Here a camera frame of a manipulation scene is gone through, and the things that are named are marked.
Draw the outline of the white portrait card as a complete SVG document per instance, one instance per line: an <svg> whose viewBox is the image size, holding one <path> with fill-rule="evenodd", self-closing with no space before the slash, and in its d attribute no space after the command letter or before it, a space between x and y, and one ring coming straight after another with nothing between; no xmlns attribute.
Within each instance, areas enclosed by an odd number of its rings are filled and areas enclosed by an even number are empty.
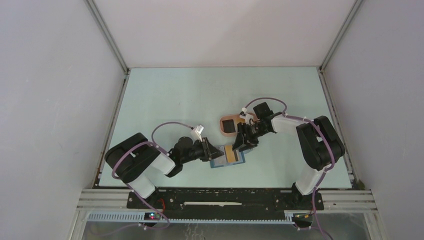
<svg viewBox="0 0 424 240"><path fill-rule="evenodd" d="M225 155L223 155L223 156L220 156L218 158L213 159L210 162L210 166L211 166L211 168L219 168L219 167L226 165L227 163L228 163L227 158L226 158Z"/></svg>

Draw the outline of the blue card holder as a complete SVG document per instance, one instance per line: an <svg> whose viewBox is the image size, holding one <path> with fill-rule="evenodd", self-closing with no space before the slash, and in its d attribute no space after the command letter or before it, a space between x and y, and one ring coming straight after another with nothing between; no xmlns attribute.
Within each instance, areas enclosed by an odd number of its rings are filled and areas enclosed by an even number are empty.
<svg viewBox="0 0 424 240"><path fill-rule="evenodd" d="M231 144L217 145L216 148L222 151L224 155L210 161L210 167L212 169L244 164L246 162L244 152L233 151Z"/></svg>

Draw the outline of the black card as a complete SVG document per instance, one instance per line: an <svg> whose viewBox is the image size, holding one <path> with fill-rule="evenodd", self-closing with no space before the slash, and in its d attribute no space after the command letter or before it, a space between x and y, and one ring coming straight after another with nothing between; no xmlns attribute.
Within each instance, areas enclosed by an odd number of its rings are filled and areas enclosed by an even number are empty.
<svg viewBox="0 0 424 240"><path fill-rule="evenodd" d="M222 122L222 131L225 134L232 134L236 132L236 126L233 119L226 119Z"/></svg>

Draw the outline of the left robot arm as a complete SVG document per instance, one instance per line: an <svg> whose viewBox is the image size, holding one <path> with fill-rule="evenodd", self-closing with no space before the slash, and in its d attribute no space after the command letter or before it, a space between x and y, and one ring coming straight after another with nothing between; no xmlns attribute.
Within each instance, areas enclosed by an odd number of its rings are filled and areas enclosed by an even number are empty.
<svg viewBox="0 0 424 240"><path fill-rule="evenodd" d="M224 155L206 137L193 140L183 136L171 150L165 151L139 132L109 149L104 160L112 168L114 179L121 180L136 192L138 201L145 208L153 208L158 202L158 194L157 187L145 174L148 168L172 178L182 171L186 163L196 160L210 162Z"/></svg>

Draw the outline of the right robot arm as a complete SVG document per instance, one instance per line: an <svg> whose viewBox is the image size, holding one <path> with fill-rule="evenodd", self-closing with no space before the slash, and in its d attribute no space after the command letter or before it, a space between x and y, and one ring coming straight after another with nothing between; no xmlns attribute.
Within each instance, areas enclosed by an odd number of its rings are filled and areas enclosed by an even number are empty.
<svg viewBox="0 0 424 240"><path fill-rule="evenodd" d="M328 117L322 115L313 120L288 115L285 111L273 112L266 102L253 107L254 115L242 108L237 124L237 134L232 149L251 150L259 145L259 138L268 134L290 134L298 138L302 156L306 162L299 179L294 183L291 204L304 209L311 202L310 194L320 186L327 172L346 153L346 149Z"/></svg>

